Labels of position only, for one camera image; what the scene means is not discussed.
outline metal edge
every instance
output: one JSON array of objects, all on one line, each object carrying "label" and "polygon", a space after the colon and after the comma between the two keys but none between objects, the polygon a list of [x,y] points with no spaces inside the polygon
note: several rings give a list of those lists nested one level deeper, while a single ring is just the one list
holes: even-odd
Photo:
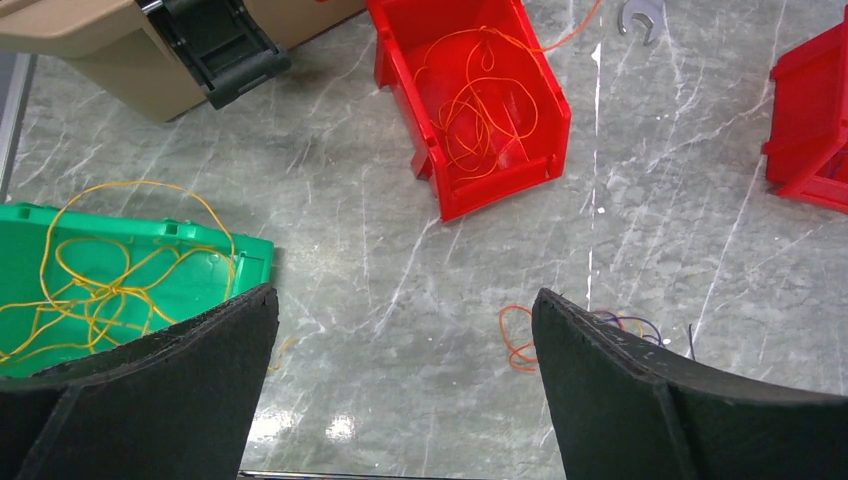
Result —
[{"label": "metal edge", "polygon": [[446,480],[436,477],[392,477],[382,475],[346,475],[346,474],[322,474],[322,473],[286,473],[286,472],[256,472],[242,470],[239,472],[238,480]]},{"label": "metal edge", "polygon": [[0,205],[6,203],[6,193],[12,179],[29,89],[35,73],[35,58],[35,55],[17,54],[9,83],[6,108],[3,109],[3,117],[0,120],[0,162],[2,162],[0,163]]}]

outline black latch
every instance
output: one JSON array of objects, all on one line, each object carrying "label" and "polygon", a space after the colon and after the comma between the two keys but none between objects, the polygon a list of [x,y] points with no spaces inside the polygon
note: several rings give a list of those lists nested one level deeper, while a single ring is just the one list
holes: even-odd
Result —
[{"label": "black latch", "polygon": [[242,0],[136,2],[216,110],[291,67]]}]

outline gray marble surface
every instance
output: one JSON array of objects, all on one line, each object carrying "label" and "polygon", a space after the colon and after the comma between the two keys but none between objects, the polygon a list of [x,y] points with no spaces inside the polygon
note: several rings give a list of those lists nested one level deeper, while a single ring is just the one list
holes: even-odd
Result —
[{"label": "gray marble surface", "polygon": [[[527,9],[549,44],[591,4]],[[649,317],[680,353],[693,323],[709,365],[845,393],[848,217],[772,195],[760,156],[771,66],[838,23],[842,2],[670,0],[652,47],[617,32],[618,5],[549,55],[574,112],[566,175],[455,223],[409,170],[367,15],[236,104],[166,125],[42,59],[11,197],[172,181],[276,243],[278,344],[298,341],[267,378],[251,470],[562,477],[540,379],[509,369],[497,328],[502,306],[543,286]],[[80,208],[208,221],[145,188]],[[529,339],[529,322],[513,333]]]}]

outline orange wire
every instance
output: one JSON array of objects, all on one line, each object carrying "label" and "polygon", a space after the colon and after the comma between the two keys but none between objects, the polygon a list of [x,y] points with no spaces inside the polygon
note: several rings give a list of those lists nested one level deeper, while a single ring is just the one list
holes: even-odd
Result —
[{"label": "orange wire", "polygon": [[518,370],[519,372],[535,372],[535,367],[528,367],[526,365],[520,365],[516,363],[516,357],[525,364],[531,365],[539,363],[539,360],[536,358],[527,357],[521,353],[527,350],[528,348],[532,348],[534,346],[533,342],[525,343],[520,347],[516,347],[509,340],[509,335],[507,335],[506,333],[506,325],[504,324],[504,316],[507,314],[507,312],[510,312],[512,310],[519,310],[526,313],[527,315],[530,315],[531,318],[533,317],[533,313],[530,312],[529,309],[527,309],[526,307],[522,307],[521,305],[507,305],[506,307],[501,309],[501,313],[500,315],[498,315],[498,325],[500,325],[501,328],[501,337],[503,338],[504,344],[506,344],[506,348],[509,349],[509,366],[514,368],[515,370]]},{"label": "orange wire", "polygon": [[[541,47],[541,48],[530,47],[530,46],[524,44],[521,40],[519,40],[519,39],[517,39],[517,38],[515,38],[511,35],[507,35],[507,34],[501,32],[500,30],[498,30],[496,28],[487,27],[487,26],[481,26],[479,28],[466,29],[466,30],[460,30],[460,31],[449,33],[449,34],[439,38],[435,42],[433,42],[433,44],[431,44],[430,47],[427,49],[427,52],[424,54],[424,59],[422,61],[421,67],[415,72],[415,74],[412,77],[413,82],[415,82],[417,84],[418,78],[421,75],[421,73],[430,68],[427,64],[427,61],[430,58],[430,54],[433,52],[433,50],[438,45],[440,45],[442,42],[444,42],[448,38],[455,37],[455,36],[458,36],[458,35],[469,34],[469,33],[473,33],[473,34],[477,34],[477,35],[479,35],[480,33],[492,34],[496,37],[500,37],[501,39],[505,40],[507,43],[515,46],[516,48],[524,50],[525,52],[527,52],[531,56],[531,58],[533,59],[533,61],[536,64],[536,67],[539,69],[539,71],[541,73],[543,71],[543,68],[542,68],[542,64],[539,61],[539,58],[537,58],[538,54],[542,54],[542,53],[545,53],[545,52],[549,52],[551,50],[555,50],[555,49],[565,45],[566,43],[568,43],[569,41],[574,39],[574,37],[576,37],[581,32],[583,32],[589,26],[589,24],[592,22],[592,19],[595,17],[595,15],[598,12],[598,9],[600,8],[600,5],[601,5],[601,0],[595,0],[595,3],[592,6],[592,9],[589,11],[589,14],[586,16],[586,18],[583,20],[583,22],[577,28],[575,28],[574,31],[572,31],[571,33],[569,33],[568,35],[563,37],[561,40],[559,40],[558,42],[556,42],[553,45],[550,45],[548,47]],[[463,172],[469,174],[468,176],[455,179],[454,182],[463,182],[463,181],[469,181],[469,180],[476,180],[476,179],[484,178],[484,177],[491,175],[492,173],[495,172],[495,170],[497,170],[497,167],[498,167],[498,158],[497,157],[498,157],[498,154],[500,152],[495,152],[495,153],[491,153],[491,154],[489,152],[489,149],[490,149],[490,146],[491,146],[492,135],[494,133],[497,132],[497,133],[500,133],[500,134],[506,136],[509,139],[509,142],[506,143],[506,146],[509,146],[515,141],[521,141],[521,140],[524,140],[524,139],[531,137],[538,130],[539,123],[540,123],[539,104],[536,101],[536,99],[533,97],[532,93],[530,93],[530,90],[520,81],[518,81],[514,78],[498,77],[498,76],[493,76],[493,75],[483,75],[483,76],[479,76],[479,77],[476,77],[476,78],[472,78],[472,76],[471,76],[471,65],[472,65],[475,54],[478,51],[480,51],[481,49],[482,49],[482,53],[481,53],[482,56],[480,58],[480,70],[482,70],[486,74],[488,74],[489,72],[494,70],[495,63],[496,63],[495,62],[495,53],[492,50],[492,47],[491,47],[491,44],[489,43],[489,40],[484,38],[474,45],[474,47],[469,52],[468,57],[466,58],[466,61],[465,61],[465,81],[466,81],[466,85],[459,90],[459,92],[454,96],[454,98],[452,100],[445,102],[441,107],[438,108],[438,110],[436,111],[436,119],[435,120],[433,120],[433,119],[430,120],[431,123],[433,124],[433,126],[437,130],[439,130],[441,132],[441,134],[444,136],[443,145],[445,147],[445,152],[446,152],[446,155],[448,157],[448,166],[455,165],[459,170],[462,170]],[[513,129],[504,128],[503,126],[498,125],[498,123],[495,122],[494,118],[492,117],[491,112],[489,111],[488,106],[485,104],[483,99],[480,98],[479,91],[477,89],[475,89],[475,85],[477,85],[479,83],[483,83],[483,82],[488,82],[488,83],[491,83],[491,82],[514,83],[521,88],[521,90],[523,91],[523,94],[526,95],[526,97],[530,100],[530,103],[532,105],[532,111],[533,111],[533,124],[532,124],[532,127],[529,128],[529,130],[526,133],[521,134],[521,133],[516,131],[517,130],[516,128],[513,128]],[[447,117],[444,116],[445,110],[447,110]],[[474,143],[473,145],[469,145],[458,134],[451,135],[451,130],[452,130],[451,127],[454,125],[454,122],[460,116],[460,114],[462,114],[465,111],[470,112],[470,114],[474,117],[474,137],[475,137],[474,141],[476,143]],[[464,151],[464,153],[460,153],[459,155],[457,155],[454,151],[454,148],[451,146],[452,143],[458,144],[459,147],[461,148],[461,150]],[[485,173],[477,174],[477,172],[479,172],[479,171],[481,171],[485,168],[483,166],[483,163],[485,162],[486,158],[489,157],[489,156],[495,157],[493,159],[492,166]],[[479,161],[477,162],[476,165],[466,166],[466,165],[463,165],[461,163],[462,160],[466,160],[466,159],[471,158],[471,157],[478,157],[479,158]]]}]

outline yellow wire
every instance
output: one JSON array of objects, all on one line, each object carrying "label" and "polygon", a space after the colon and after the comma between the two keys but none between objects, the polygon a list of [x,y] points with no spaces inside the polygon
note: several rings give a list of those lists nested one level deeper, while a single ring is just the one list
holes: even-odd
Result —
[{"label": "yellow wire", "polygon": [[268,367],[269,372],[276,372],[283,366],[283,354],[285,354],[286,350],[295,343],[297,343],[297,339],[295,337],[289,337],[285,342],[283,342],[280,346],[280,351],[277,353],[277,363],[275,363],[273,367]]},{"label": "yellow wire", "polygon": [[[104,189],[104,188],[129,187],[129,186],[136,186],[136,185],[149,185],[149,186],[156,186],[156,187],[167,187],[167,188],[170,188],[170,189],[173,189],[173,190],[178,190],[180,192],[188,194],[189,196],[191,196],[192,198],[197,200],[201,205],[203,205],[206,208],[206,210],[209,212],[209,214],[215,220],[215,223],[218,225],[220,230],[224,233],[224,235],[226,235],[227,240],[229,240],[229,243],[230,243],[230,255],[229,255],[229,257],[225,257],[225,261],[227,262],[228,269],[227,269],[227,286],[226,286],[226,289],[225,289],[225,292],[224,292],[224,300],[226,301],[227,299],[229,299],[231,291],[232,291],[232,287],[233,287],[233,280],[234,280],[234,277],[235,277],[235,265],[234,265],[234,261],[233,261],[233,259],[236,257],[235,241],[233,239],[232,234],[229,232],[229,230],[227,230],[227,228],[224,226],[221,219],[218,217],[218,215],[215,213],[215,211],[212,209],[212,207],[209,205],[208,202],[206,202],[203,198],[201,198],[196,193],[194,193],[190,190],[187,190],[183,187],[180,187],[178,185],[155,182],[155,181],[152,181],[152,180],[136,180],[136,181],[131,181],[131,182],[109,182],[109,183],[96,185],[96,186],[88,188],[88,189],[84,190],[83,192],[79,193],[78,195],[74,196],[62,209],[60,209],[56,213],[56,216],[53,217],[53,220],[50,222],[50,225],[47,228],[46,240],[45,240],[45,245],[44,245],[44,255],[42,256],[41,266],[39,268],[39,283],[40,283],[40,286],[41,286],[41,291],[44,294],[45,300],[39,301],[39,302],[14,303],[14,304],[8,304],[8,305],[0,306],[0,313],[2,313],[4,310],[9,309],[9,308],[32,308],[32,307],[35,307],[35,309],[36,309],[35,316],[34,316],[33,323],[32,323],[32,328],[30,330],[29,338],[27,338],[23,343],[21,343],[18,347],[16,347],[10,353],[4,353],[4,352],[0,351],[0,364],[6,362],[8,360],[11,360],[13,357],[15,357],[14,363],[19,363],[19,362],[21,362],[21,361],[23,361],[27,358],[38,355],[40,353],[43,353],[43,352],[46,352],[46,351],[49,351],[49,350],[61,349],[61,348],[88,349],[91,353],[95,353],[95,351],[96,351],[95,346],[103,340],[106,340],[106,341],[112,343],[113,345],[120,345],[121,342],[118,342],[117,340],[115,340],[114,338],[112,338],[111,336],[108,335],[110,328],[112,328],[114,326],[120,326],[120,327],[138,330],[138,331],[140,331],[141,335],[146,335],[147,333],[150,333],[150,324],[153,321],[154,315],[158,315],[159,317],[161,317],[163,320],[165,320],[166,322],[168,322],[170,324],[176,323],[176,321],[173,318],[171,318],[170,316],[165,314],[165,312],[163,312],[162,309],[159,308],[158,305],[156,305],[156,302],[150,297],[150,294],[149,294],[150,290],[152,290],[153,288],[160,285],[163,281],[165,281],[165,279],[168,278],[181,263],[183,263],[186,259],[188,259],[192,255],[195,255],[197,253],[210,253],[210,254],[214,254],[214,255],[221,255],[222,257],[224,257],[225,255],[222,252],[219,252],[219,251],[213,249],[212,247],[199,246],[199,247],[191,248],[189,251],[187,251],[184,254],[180,254],[179,251],[174,246],[162,246],[162,247],[154,250],[153,252],[151,252],[149,255],[144,257],[141,261],[139,261],[135,265],[132,265],[131,255],[130,255],[129,250],[127,249],[127,247],[124,244],[122,244],[118,241],[111,240],[111,239],[95,239],[95,238],[70,239],[70,240],[66,240],[66,241],[60,243],[56,247],[56,249],[54,251],[54,260],[60,266],[60,268],[62,268],[62,270],[64,270],[66,273],[68,273],[71,276],[71,281],[68,282],[68,284],[66,284],[65,286],[56,290],[53,293],[50,293],[48,291],[48,288],[47,288],[47,281],[45,279],[45,273],[46,273],[46,270],[47,270],[48,261],[50,259],[50,252],[51,252],[50,246],[51,246],[53,231],[55,230],[56,225],[59,222],[59,218],[71,206],[73,206],[77,201],[79,201],[80,198],[82,198],[83,196],[85,196],[89,193],[92,193],[92,192],[95,192],[97,190],[101,190],[101,189]],[[103,243],[108,243],[108,244],[117,246],[121,250],[121,253],[124,257],[123,273],[109,283],[99,282],[99,281],[93,280],[91,278],[88,278],[88,277],[82,275],[81,273],[70,268],[67,265],[67,263],[64,261],[64,259],[62,258],[62,252],[64,251],[64,249],[68,245],[71,245],[71,244],[74,244],[74,243],[80,243],[80,242],[91,242],[91,241],[99,241],[99,242],[103,242]],[[174,257],[175,257],[175,261],[155,281],[153,281],[149,285],[142,286],[142,287],[130,287],[130,286],[124,286],[123,285],[123,282],[126,281],[126,279],[129,278],[133,273],[138,271],[138,269],[140,269],[142,266],[146,265],[148,262],[150,262],[154,258],[158,257],[159,255],[165,254],[165,253],[173,254]],[[67,290],[69,290],[72,287],[82,288],[83,290],[88,292],[89,298],[84,299],[84,300],[83,299],[77,299],[77,300],[57,300],[56,299],[59,295],[62,295],[63,293],[65,293]],[[118,318],[120,317],[121,313],[123,313],[123,311],[124,311],[124,309],[127,305],[127,300],[128,300],[129,297],[137,298],[137,299],[141,300],[143,303],[147,304],[147,306],[149,307],[147,318],[144,322],[144,325],[142,325],[142,326],[134,325],[134,324],[127,324],[127,323],[123,323],[123,322],[118,321]],[[114,300],[116,298],[119,299],[120,303],[119,303],[118,307],[115,309],[115,312],[112,315],[110,315],[109,318],[100,317],[102,310],[109,303],[111,303],[112,300]],[[78,313],[73,312],[73,310],[78,308],[78,307],[82,307],[83,314],[78,314]],[[57,318],[55,318],[54,320],[46,323],[45,325],[39,325],[40,320],[41,320],[41,315],[43,313],[47,313],[47,312],[58,313],[59,316]],[[20,356],[20,354],[23,353],[29,346],[31,346],[35,342],[35,340],[38,339],[38,337],[41,336],[45,331],[47,331],[51,327],[57,325],[58,323],[60,323],[62,320],[66,319],[66,318],[75,319],[75,320],[82,320],[82,321],[85,321],[88,324],[88,333],[87,333],[88,343],[85,343],[85,344],[64,343],[64,344],[57,344],[57,345],[48,345],[46,347],[39,348],[37,350],[34,350],[32,352],[29,352],[25,355]],[[288,342],[286,342],[286,344],[284,346],[285,346],[285,348],[288,348],[288,346],[290,346],[290,345],[288,344]]]},{"label": "yellow wire", "polygon": [[639,338],[643,338],[645,336],[645,329],[642,327],[642,322],[634,320],[634,323],[639,327]]}]

